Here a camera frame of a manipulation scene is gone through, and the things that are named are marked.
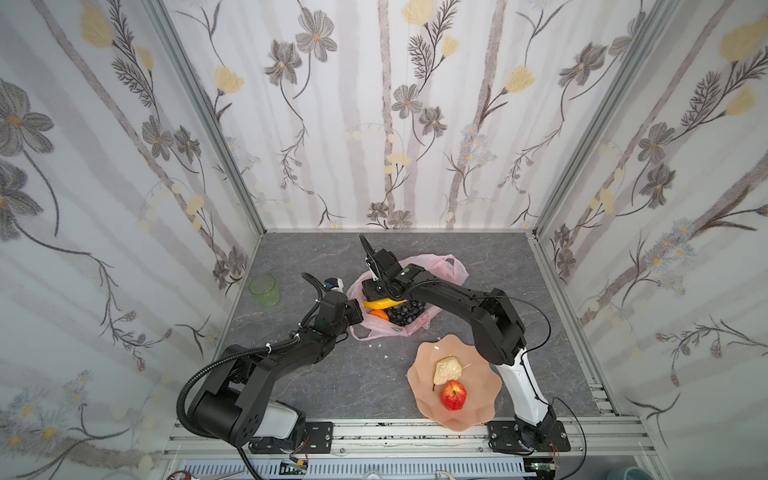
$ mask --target glass cup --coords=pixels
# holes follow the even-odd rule
[[[277,280],[268,273],[252,278],[248,284],[248,290],[264,306],[272,306],[280,301],[280,288],[277,287]]]

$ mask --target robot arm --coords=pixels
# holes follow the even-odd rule
[[[401,267],[391,252],[382,249],[373,253],[363,235],[360,240],[374,276],[363,284],[366,299],[419,300],[439,306],[467,322],[478,353],[497,366],[509,390],[521,447],[530,451],[547,445],[557,417],[525,364],[525,325],[507,295],[499,289],[488,293],[455,285],[418,265]]]
[[[520,450],[539,450],[547,445],[555,413],[544,401],[533,373],[525,365],[525,326],[505,293],[499,289],[490,293],[470,290],[441,280],[413,264],[403,268],[392,253],[387,250],[374,253],[363,235],[360,239],[366,249],[366,262],[374,274],[373,280],[363,284],[367,300],[391,299],[393,304],[394,301],[420,300],[448,310],[469,323],[475,348],[484,359],[498,366],[510,392]],[[286,416],[284,408],[269,404],[275,381],[325,358],[336,345],[336,338],[362,321],[358,303],[348,300],[341,292],[323,291],[318,304],[317,315],[306,325],[302,321],[293,334],[295,341],[280,351],[270,349],[264,354],[241,355],[226,361],[246,350],[238,345],[227,347],[217,361],[220,365],[210,370],[190,404],[188,414],[180,415],[182,424],[192,432],[205,431],[208,436],[236,447],[254,436],[284,438],[293,425],[283,426],[281,422],[295,422],[296,417]],[[244,387],[238,391],[233,384],[244,384]],[[185,397],[186,394],[180,395],[177,404],[182,412]]]

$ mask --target pink plate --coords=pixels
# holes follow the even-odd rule
[[[461,378],[456,381],[467,390],[464,407],[453,412],[440,402],[444,385],[437,385],[432,391],[435,364],[446,356],[456,357],[464,367]],[[491,370],[488,361],[474,346],[465,345],[456,335],[448,335],[436,343],[422,343],[416,360],[408,369],[408,383],[419,411],[454,432],[464,432],[473,425],[493,419],[496,415],[494,402],[502,389],[502,379]]]

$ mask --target metal plate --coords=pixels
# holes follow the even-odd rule
[[[519,452],[517,448],[518,433],[515,431],[515,422],[488,422],[486,425],[488,426],[488,435],[491,437],[488,440],[488,445],[494,452]],[[497,435],[495,439],[492,438],[494,433]],[[554,443],[559,452],[571,451],[571,443],[565,434],[563,422],[558,420],[554,423],[549,439]],[[544,445],[538,451],[553,452],[553,449],[551,445]]]
[[[296,450],[297,454],[304,453],[330,453],[331,443],[333,441],[333,423],[331,422],[307,422],[306,423],[306,444]],[[284,453],[283,450],[273,445],[272,438],[251,442],[248,444],[250,452],[259,455],[271,455]]]

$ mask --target peeled pear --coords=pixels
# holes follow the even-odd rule
[[[454,356],[446,356],[435,364],[435,376],[432,383],[442,385],[462,376],[462,364]]]

